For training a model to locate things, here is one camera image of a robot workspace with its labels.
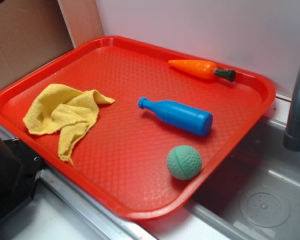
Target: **yellow rag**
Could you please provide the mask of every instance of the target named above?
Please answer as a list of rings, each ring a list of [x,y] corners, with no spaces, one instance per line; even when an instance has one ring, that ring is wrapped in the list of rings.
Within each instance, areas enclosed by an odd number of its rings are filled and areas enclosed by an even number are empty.
[[[82,92],[66,85],[50,84],[34,100],[23,122],[34,135],[61,130],[58,156],[73,165],[73,147],[97,122],[97,104],[112,104],[114,101],[97,90]]]

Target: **white wall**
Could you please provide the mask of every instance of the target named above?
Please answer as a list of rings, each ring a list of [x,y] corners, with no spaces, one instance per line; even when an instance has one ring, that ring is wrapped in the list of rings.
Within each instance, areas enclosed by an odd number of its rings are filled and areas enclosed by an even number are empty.
[[[95,0],[104,34],[246,69],[291,97],[300,0]]]

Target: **toy carrot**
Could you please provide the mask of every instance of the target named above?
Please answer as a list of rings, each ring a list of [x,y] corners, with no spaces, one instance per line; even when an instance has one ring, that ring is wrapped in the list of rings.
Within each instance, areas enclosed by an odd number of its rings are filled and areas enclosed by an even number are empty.
[[[168,63],[188,74],[203,79],[213,79],[215,76],[224,78],[233,82],[236,78],[236,71],[218,69],[217,65],[212,61],[205,60],[170,60]]]

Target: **tray rim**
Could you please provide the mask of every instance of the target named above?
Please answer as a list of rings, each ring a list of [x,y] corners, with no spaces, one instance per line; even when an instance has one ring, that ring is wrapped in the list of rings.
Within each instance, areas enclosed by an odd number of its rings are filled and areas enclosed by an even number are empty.
[[[29,87],[35,85],[36,83],[40,82],[42,77],[35,78],[38,74],[45,74],[46,77],[50,76],[51,74],[56,72],[56,69],[61,69],[62,66],[67,66],[69,63],[77,60],[80,56],[84,56],[85,54],[93,51],[96,47],[123,47],[124,49],[131,49],[132,46],[138,44],[140,53],[144,49],[151,49],[153,52],[151,54],[153,57],[158,58],[158,53],[164,51],[164,55],[168,59],[175,59],[175,57],[182,57],[184,59],[202,59],[200,57],[192,56],[189,54],[184,54],[181,52],[177,52],[174,50],[170,50],[167,48],[151,45],[145,42],[140,42],[137,40],[133,40],[130,38],[122,37],[122,36],[104,36],[92,39],[87,43],[81,45],[78,48],[75,48],[64,55],[56,58],[55,60],[47,63],[46,65],[40,67],[39,69],[35,70],[34,72],[26,75],[25,77],[21,78],[20,80],[16,81],[15,83],[11,84],[10,86],[6,87],[2,91],[0,91],[0,108],[2,108],[10,99],[17,96],[18,94],[22,93]],[[166,215],[168,213],[174,212],[180,207],[182,207],[188,200],[191,198],[192,194],[203,184],[203,182],[209,177],[209,175],[216,169],[224,160],[225,157],[229,154],[230,151],[241,141],[242,138],[248,133],[248,131],[257,123],[257,121],[262,117],[262,115],[266,112],[266,110],[272,105],[276,97],[276,90],[272,82],[255,72],[247,71],[244,69],[240,69],[237,67],[229,66],[226,64],[217,63],[217,65],[221,68],[225,69],[234,69],[237,72],[240,72],[245,75],[253,76],[256,79],[254,83],[254,87],[259,90],[266,90],[265,92],[257,91],[262,98],[262,103],[258,107],[258,110],[241,126],[241,128],[233,135],[230,139],[236,139],[235,144],[233,141],[228,141],[221,150],[213,157],[213,161],[207,163],[205,168],[202,169],[201,173],[197,175],[193,180],[189,182],[189,184],[183,189],[180,195],[175,198],[172,202],[168,203],[167,205],[153,209],[153,210],[133,210],[123,203],[121,203],[118,199],[107,193],[102,188],[96,186],[91,181],[86,179],[80,172],[75,170],[74,168],[68,168],[66,173],[64,172],[64,163],[61,161],[50,163],[50,158],[55,158],[56,156],[49,151],[46,151],[44,148],[40,148],[40,146],[27,134],[25,134],[22,130],[15,127],[10,121],[0,115],[0,124],[6,128],[9,132],[13,135],[18,136],[21,140],[23,140],[27,145],[37,151],[42,157],[44,157],[45,161],[51,165],[54,169],[61,172],[64,176],[69,178],[74,184],[78,185],[84,191],[86,191],[89,195],[95,198],[97,201],[104,204],[107,208],[112,210],[114,213],[118,214],[121,217],[130,219],[130,220],[146,220],[146,219],[155,219]],[[28,85],[27,81],[32,79],[31,85]],[[237,82],[239,84],[249,86],[250,83],[245,81]]]

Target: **toy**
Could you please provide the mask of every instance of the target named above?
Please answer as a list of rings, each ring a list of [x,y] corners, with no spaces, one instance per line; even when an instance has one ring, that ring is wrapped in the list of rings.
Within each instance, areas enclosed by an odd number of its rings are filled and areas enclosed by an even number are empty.
[[[214,119],[210,112],[170,100],[153,102],[142,97],[138,107],[152,111],[161,121],[169,125],[199,136],[208,134]]]
[[[194,147],[181,145],[170,151],[166,165],[176,179],[191,180],[201,171],[202,159]]]
[[[236,71],[217,68],[212,61],[206,60],[170,60],[168,63],[176,69],[203,79],[213,79],[215,76],[233,82]]]

